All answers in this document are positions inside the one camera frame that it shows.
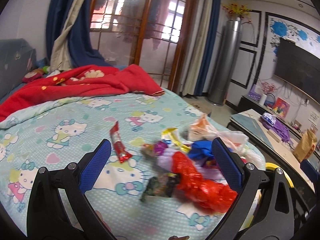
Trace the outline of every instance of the colorful picture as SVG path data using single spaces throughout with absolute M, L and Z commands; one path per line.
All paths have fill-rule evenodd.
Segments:
M 273 106 L 273 111 L 282 118 L 285 118 L 290 105 L 281 98 L 277 98 L 276 103 Z

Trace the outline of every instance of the table top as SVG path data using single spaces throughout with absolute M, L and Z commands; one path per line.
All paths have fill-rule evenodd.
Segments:
M 268 139 L 261 140 L 261 136 L 257 134 L 256 130 L 250 129 L 250 127 L 245 127 L 243 124 L 237 122 L 232 116 L 230 120 L 235 122 L 237 125 L 241 126 L 245 130 L 247 130 L 250 134 L 252 134 L 255 138 L 257 138 L 259 141 L 261 141 L 265 146 L 267 146 L 271 151 L 273 151 L 275 154 L 280 156 L 284 161 L 286 161 L 293 169 L 295 169 L 300 176 L 309 184 L 309 186 L 314 191 L 314 187 L 310 179 L 306 176 L 306 174 L 300 169 L 300 163 L 297 161 L 297 159 L 294 157 L 292 152 L 285 146 L 283 143 L 278 143 L 275 139 L 273 139 L 267 132 L 268 130 L 262 125 L 260 122 L 261 115 L 254 111 L 253 109 L 244 111 L 239 113 L 241 115 L 250 117 L 256 121 L 256 123 L 259 125 L 259 130 L 262 130 L 265 137 Z
M 258 103 L 256 100 L 254 100 L 253 98 L 249 97 L 248 95 L 244 95 L 243 97 L 245 97 L 246 99 L 250 100 L 251 102 L 259 105 L 259 103 Z M 293 134 L 294 136 L 296 136 L 299 140 L 301 139 L 301 137 L 302 137 L 302 133 L 301 133 L 301 132 L 297 131 L 297 130 L 296 130 L 295 128 L 293 128 L 288 122 L 286 122 L 284 119 L 282 119 L 281 117 L 279 117 L 277 114 L 275 114 L 275 112 L 273 112 L 272 110 L 270 110 L 269 108 L 267 108 L 265 105 L 263 105 L 263 106 L 262 106 L 262 105 L 259 105 L 259 106 L 260 106 L 261 108 L 263 108 L 266 112 L 269 112 L 270 114 L 274 114 L 281 123 L 283 123 L 285 126 L 287 126 L 287 127 L 289 128 L 290 132 L 292 132 L 292 134 Z

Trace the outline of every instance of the flat screen tv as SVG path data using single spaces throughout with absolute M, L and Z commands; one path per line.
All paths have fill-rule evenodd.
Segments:
M 320 103 L 320 59 L 281 39 L 274 75 L 294 85 Z

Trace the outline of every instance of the beige curtain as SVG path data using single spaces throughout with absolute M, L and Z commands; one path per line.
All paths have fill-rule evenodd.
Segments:
M 77 19 L 79 10 L 83 2 L 84 0 L 73 0 L 70 11 L 68 13 L 68 17 L 66 19 L 66 22 L 64 23 L 62 32 L 60 36 L 54 41 L 54 44 L 53 44 L 51 61 L 50 61 L 51 71 L 54 71 L 57 69 L 60 71 L 65 71 L 72 68 L 69 50 L 68 50 L 67 36 Z
M 199 6 L 197 11 L 200 11 L 202 13 L 201 17 L 198 18 L 199 23 L 197 24 L 197 22 L 195 22 L 194 25 L 198 26 L 197 30 L 193 30 L 193 32 L 196 34 L 196 39 L 195 41 L 193 41 L 193 44 L 191 39 L 190 46 L 188 48 L 188 55 L 191 55 L 191 57 L 186 58 L 183 66 L 186 75 L 182 90 L 182 94 L 184 96 L 186 94 L 194 94 L 210 24 L 212 0 L 204 0 L 203 6 L 201 6 L 201 0 L 199 0 L 198 4 Z

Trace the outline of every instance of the red quilt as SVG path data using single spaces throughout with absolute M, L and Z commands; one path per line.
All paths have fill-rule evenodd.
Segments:
M 25 85 L 0 105 L 0 122 L 10 114 L 65 97 L 89 97 L 143 92 L 160 96 L 164 91 L 138 65 L 124 70 L 88 65 Z

